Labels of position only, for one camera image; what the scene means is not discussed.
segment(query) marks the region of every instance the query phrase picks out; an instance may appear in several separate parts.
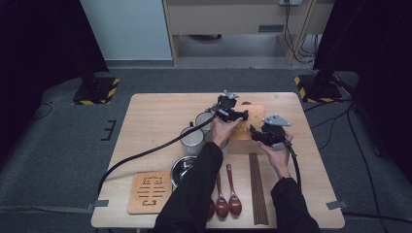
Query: gray carpet floor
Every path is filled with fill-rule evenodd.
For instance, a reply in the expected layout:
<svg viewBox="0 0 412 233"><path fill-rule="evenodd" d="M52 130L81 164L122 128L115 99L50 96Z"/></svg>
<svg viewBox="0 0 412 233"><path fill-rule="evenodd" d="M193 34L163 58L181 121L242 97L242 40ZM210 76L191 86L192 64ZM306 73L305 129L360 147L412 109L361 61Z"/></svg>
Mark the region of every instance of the gray carpet floor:
<svg viewBox="0 0 412 233"><path fill-rule="evenodd" d="M100 178L108 168L122 121L134 93L156 92L266 92L297 93L293 78L308 70L274 69L140 69L112 70L120 79L110 104L74 106L80 79L54 86L44 94L33 120L12 150L0 173L0 207L49 206L85 208L97 199ZM342 77L356 82L352 76ZM344 91L344 98L349 99ZM331 103L306 112L311 126L344 113L351 102ZM302 103L303 109L316 104ZM361 118L350 120L373 179L383 216L412 218L412 186L389 158L375 155ZM117 124L110 141L105 128ZM312 129L337 199L344 212L376 215L371 184L348 119L340 117ZM0 232L95 232L90 214L0 213ZM384 232L378 219L346 216L346 225L323 232ZM385 220L389 232L412 232L412 224ZM135 232L135 229L112 229Z"/></svg>

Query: black sleeve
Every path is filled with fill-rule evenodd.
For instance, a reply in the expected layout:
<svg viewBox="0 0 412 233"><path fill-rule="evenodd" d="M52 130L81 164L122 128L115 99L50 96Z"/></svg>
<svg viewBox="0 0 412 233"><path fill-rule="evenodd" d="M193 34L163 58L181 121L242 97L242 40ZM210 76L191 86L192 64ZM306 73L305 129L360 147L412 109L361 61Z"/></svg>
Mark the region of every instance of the black sleeve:
<svg viewBox="0 0 412 233"><path fill-rule="evenodd" d="M158 215L152 233L205 231L210 196L223 155L214 143L207 143Z"/></svg>
<svg viewBox="0 0 412 233"><path fill-rule="evenodd" d="M279 233L321 232L308 212L305 199L293 178L282 178L270 192L276 209Z"/></svg>

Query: wooden chopsticks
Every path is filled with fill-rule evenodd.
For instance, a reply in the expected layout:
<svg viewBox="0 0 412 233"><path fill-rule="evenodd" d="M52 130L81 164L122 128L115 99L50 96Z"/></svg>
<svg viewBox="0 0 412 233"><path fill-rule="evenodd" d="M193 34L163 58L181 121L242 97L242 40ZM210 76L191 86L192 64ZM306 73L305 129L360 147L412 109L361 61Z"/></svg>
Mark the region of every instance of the wooden chopsticks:
<svg viewBox="0 0 412 233"><path fill-rule="evenodd" d="M258 155L256 153L249 153L249 164L251 168L252 200L255 225L268 225L269 219L267 217L263 185L261 183L260 169L258 166Z"/></svg>

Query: white cup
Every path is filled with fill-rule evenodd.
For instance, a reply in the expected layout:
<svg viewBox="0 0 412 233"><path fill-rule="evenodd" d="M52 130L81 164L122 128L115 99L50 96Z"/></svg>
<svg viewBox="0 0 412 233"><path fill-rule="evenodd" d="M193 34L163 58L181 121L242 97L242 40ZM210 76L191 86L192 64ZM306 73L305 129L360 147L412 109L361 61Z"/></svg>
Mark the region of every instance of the white cup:
<svg viewBox="0 0 412 233"><path fill-rule="evenodd" d="M213 134L212 130L206 133L205 143L213 142L213 135L212 134ZM226 141L224 147L221 149L222 154L223 154L223 159L225 159L227 157L228 144L229 144L229 140Z"/></svg>
<svg viewBox="0 0 412 233"><path fill-rule="evenodd" d="M210 119L212 117L211 113L205 112L205 113L201 113L199 115L197 115L196 117L196 126L199 126L200 124L206 122L208 119ZM201 130L203 131L203 133L206 135L207 132L210 131L210 123L206 124L205 126L201 127Z"/></svg>
<svg viewBox="0 0 412 233"><path fill-rule="evenodd" d="M193 126L185 128L181 135L186 133L188 130L193 129ZM182 149L185 156L192 155L197 156L203 148L204 140L203 140L203 132L198 129L190 134L188 134L185 138L181 139Z"/></svg>

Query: metal bowl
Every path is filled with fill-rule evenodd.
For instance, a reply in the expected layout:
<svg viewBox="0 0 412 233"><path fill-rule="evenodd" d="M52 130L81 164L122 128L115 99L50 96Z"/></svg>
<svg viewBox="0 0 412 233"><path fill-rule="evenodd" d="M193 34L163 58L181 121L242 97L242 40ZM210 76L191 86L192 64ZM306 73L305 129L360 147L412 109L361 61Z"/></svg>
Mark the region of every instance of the metal bowl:
<svg viewBox="0 0 412 233"><path fill-rule="evenodd" d="M175 164L173 164L170 177L172 180L172 184L175 187L179 185L179 182L181 181L185 173L191 168L194 159L196 159L196 156L185 156L179 158L175 162Z"/></svg>

